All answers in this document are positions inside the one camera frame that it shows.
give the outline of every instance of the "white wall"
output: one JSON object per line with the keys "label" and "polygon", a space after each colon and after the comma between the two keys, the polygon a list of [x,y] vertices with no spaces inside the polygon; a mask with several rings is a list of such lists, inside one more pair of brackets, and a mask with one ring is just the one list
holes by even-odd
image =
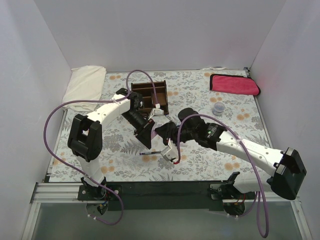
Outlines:
{"label": "white wall", "polygon": [[[0,239],[20,239],[50,156],[42,134],[71,71],[33,0],[0,1]],[[52,119],[54,145],[62,113]]]}
{"label": "white wall", "polygon": [[71,68],[251,66],[286,0],[34,0]]}
{"label": "white wall", "polygon": [[274,147],[296,148],[307,175],[300,189],[313,239],[320,239],[320,2],[287,0],[251,68]]}

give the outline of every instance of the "white cloth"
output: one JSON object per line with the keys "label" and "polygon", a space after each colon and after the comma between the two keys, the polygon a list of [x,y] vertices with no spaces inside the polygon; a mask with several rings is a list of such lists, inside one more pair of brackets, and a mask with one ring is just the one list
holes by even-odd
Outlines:
{"label": "white cloth", "polygon": [[[100,100],[106,72],[106,69],[102,66],[73,68],[71,79],[62,102],[66,103],[73,100]],[[97,103],[78,102],[68,104],[65,108],[85,112],[93,111],[96,106]]]}

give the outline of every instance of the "floral tablecloth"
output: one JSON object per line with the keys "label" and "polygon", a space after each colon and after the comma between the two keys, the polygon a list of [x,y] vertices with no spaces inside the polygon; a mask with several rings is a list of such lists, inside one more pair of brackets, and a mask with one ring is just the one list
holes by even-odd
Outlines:
{"label": "floral tablecloth", "polygon": [[[215,73],[245,74],[241,70],[219,70]],[[176,123],[179,123],[179,111],[184,108],[191,107],[201,114],[213,116],[214,103],[222,102],[226,110],[218,119],[241,137],[269,147],[254,97],[210,91],[211,74],[209,70],[150,72],[154,81],[166,81],[169,118]],[[127,73],[121,72],[107,73],[101,99],[109,100],[124,87],[126,76]],[[148,81],[143,73],[133,73],[130,77],[133,83]],[[77,113],[70,109],[67,111],[56,153],[64,161],[80,168],[80,163],[67,146],[71,123]],[[165,116],[155,116],[153,120],[157,126],[169,121]],[[232,172],[253,172],[248,162],[227,153],[202,148],[195,141],[188,141],[181,147],[181,162],[177,165],[165,161],[161,155],[139,155],[149,150],[134,137],[133,132],[134,128],[122,116],[103,131],[99,161],[107,181],[226,180]],[[152,140],[152,151],[161,151],[164,147],[159,136]],[[79,182],[81,177],[75,170],[57,160],[53,161],[50,182]]]}

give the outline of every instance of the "wooden organizer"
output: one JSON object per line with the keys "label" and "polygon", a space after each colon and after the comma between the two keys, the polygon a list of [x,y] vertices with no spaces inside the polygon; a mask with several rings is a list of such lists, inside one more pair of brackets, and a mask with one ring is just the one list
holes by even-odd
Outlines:
{"label": "wooden organizer", "polygon": [[[164,114],[167,115],[169,114],[169,108],[166,81],[156,81],[154,82],[154,86],[160,108],[164,111]],[[156,104],[152,83],[131,83],[131,91],[143,96],[143,107],[139,108],[139,112],[144,116],[148,116]]]}

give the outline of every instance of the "gray floor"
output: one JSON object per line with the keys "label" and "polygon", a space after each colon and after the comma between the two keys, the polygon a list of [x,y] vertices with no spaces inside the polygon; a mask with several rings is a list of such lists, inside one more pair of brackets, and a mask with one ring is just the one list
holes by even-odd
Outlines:
{"label": "gray floor", "polygon": [[[301,240],[290,202],[269,202],[268,240]],[[205,209],[126,210],[122,221],[107,226],[87,217],[86,205],[42,203],[33,240],[139,239],[139,240],[258,240],[256,209],[238,220]],[[103,218],[115,220],[119,212]]]}

